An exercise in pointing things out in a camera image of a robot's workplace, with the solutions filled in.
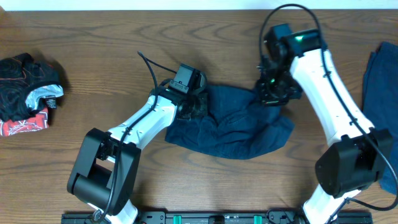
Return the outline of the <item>navy blue shorts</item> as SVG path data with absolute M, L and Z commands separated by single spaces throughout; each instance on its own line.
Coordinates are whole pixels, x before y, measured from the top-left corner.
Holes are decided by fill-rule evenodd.
M 252 159 L 285 146 L 294 130 L 279 106 L 261 105 L 253 90 L 225 85 L 207 87 L 208 115 L 176 119 L 165 141 L 226 159 Z

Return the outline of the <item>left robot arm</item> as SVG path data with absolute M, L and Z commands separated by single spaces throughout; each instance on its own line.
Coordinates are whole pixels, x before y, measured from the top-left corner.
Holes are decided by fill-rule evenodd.
M 70 174 L 67 190 L 95 209 L 78 223 L 134 223 L 130 201 L 142 150 L 175 119 L 203 117 L 208 94 L 153 90 L 145 105 L 128 120 L 109 129 L 90 130 Z

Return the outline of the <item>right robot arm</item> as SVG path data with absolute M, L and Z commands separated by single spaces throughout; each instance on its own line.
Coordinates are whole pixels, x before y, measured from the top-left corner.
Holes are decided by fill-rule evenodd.
M 338 75 L 317 29 L 294 32 L 271 27 L 260 39 L 267 54 L 256 83 L 260 101 L 282 106 L 306 95 L 325 133 L 328 150 L 317 160 L 318 185 L 303 204 L 296 223 L 359 223 L 341 209 L 383 176 L 392 136 L 376 129 L 358 108 Z

